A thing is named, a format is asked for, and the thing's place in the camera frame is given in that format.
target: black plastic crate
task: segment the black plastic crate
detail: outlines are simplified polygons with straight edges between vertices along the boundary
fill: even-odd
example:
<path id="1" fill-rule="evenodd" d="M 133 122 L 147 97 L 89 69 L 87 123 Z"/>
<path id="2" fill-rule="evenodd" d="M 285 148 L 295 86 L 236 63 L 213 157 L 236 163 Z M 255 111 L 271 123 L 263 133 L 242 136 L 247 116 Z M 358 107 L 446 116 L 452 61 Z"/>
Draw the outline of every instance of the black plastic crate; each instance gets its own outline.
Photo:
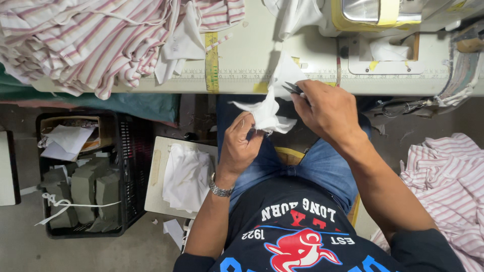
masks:
<path id="1" fill-rule="evenodd" d="M 92 223 L 79 223 L 75 227 L 56 229 L 51 229 L 50 224 L 47 223 L 45 225 L 47 236 L 52 239 L 121 236 L 146 213 L 144 206 L 154 148 L 153 123 L 128 114 L 105 110 L 44 113 L 39 115 L 36 120 L 37 140 L 40 141 L 41 139 L 41 120 L 59 116 L 99 116 L 109 117 L 114 120 L 116 125 L 114 146 L 104 147 L 102 150 L 114 149 L 118 154 L 121 227 L 108 232 L 86 232 L 85 230 L 90 228 Z M 42 178 L 49 171 L 50 166 L 65 163 L 65 161 L 61 160 L 40 157 L 39 164 Z M 44 217 L 49 218 L 50 216 L 48 201 L 44 199 Z"/>

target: striped fabric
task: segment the striped fabric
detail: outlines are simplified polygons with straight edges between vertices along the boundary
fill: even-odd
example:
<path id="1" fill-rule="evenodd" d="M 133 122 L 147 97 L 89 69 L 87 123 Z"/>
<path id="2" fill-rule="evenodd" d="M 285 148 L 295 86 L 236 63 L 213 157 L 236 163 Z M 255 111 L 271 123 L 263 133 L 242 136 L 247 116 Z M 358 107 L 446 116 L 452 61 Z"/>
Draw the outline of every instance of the striped fabric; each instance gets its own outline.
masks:
<path id="1" fill-rule="evenodd" d="M 186 0 L 0 0 L 0 62 L 29 84 L 50 77 L 62 91 L 94 90 L 109 98 L 115 84 L 137 87 L 150 75 Z M 244 18 L 243 0 L 197 1 L 200 32 Z"/>
<path id="2" fill-rule="evenodd" d="M 466 271 L 484 271 L 484 150 L 462 133 L 427 138 L 422 146 L 410 147 L 400 178 L 435 220 Z M 371 241 L 389 249 L 381 230 Z"/>

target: wooden board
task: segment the wooden board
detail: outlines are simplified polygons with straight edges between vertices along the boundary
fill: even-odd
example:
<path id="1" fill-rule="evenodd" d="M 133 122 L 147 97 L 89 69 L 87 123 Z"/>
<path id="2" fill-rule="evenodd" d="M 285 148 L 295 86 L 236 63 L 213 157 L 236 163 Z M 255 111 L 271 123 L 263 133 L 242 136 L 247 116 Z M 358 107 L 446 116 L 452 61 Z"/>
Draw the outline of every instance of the wooden board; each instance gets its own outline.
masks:
<path id="1" fill-rule="evenodd" d="M 146 192 L 145 210 L 157 212 L 183 218 L 195 219 L 196 212 L 188 213 L 187 211 L 170 208 L 170 203 L 163 200 L 163 182 L 165 178 L 165 168 L 168 161 L 170 146 L 172 144 L 181 144 L 192 149 L 198 149 L 210 154 L 215 169 L 217 167 L 218 152 L 216 146 L 198 144 L 166 137 L 156 137 L 153 150 L 153 159 L 151 161 L 150 179 L 148 181 L 148 191 Z"/>

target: man's right hand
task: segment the man's right hand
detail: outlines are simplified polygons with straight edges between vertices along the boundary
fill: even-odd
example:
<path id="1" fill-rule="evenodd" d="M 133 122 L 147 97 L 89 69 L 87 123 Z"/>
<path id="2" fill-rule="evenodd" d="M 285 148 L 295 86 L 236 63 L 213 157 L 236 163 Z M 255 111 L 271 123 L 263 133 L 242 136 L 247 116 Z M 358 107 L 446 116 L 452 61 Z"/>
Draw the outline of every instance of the man's right hand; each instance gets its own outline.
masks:
<path id="1" fill-rule="evenodd" d="M 340 87 L 331 87 L 310 79 L 296 82 L 307 101 L 297 94 L 291 98 L 297 113 L 314 133 L 333 147 L 353 146 L 367 140 L 358 124 L 356 99 Z"/>

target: man's left hand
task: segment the man's left hand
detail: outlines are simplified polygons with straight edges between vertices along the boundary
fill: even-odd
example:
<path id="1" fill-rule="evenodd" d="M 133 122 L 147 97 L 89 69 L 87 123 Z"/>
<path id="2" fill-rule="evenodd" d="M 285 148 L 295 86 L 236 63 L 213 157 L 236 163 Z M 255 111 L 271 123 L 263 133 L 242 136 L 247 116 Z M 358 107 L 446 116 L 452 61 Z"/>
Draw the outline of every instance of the man's left hand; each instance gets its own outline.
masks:
<path id="1" fill-rule="evenodd" d="M 257 131 L 247 140 L 254 117 L 250 112 L 241 113 L 225 130 L 224 143 L 220 154 L 216 183 L 222 189 L 229 189 L 242 172 L 259 154 L 264 132 Z"/>

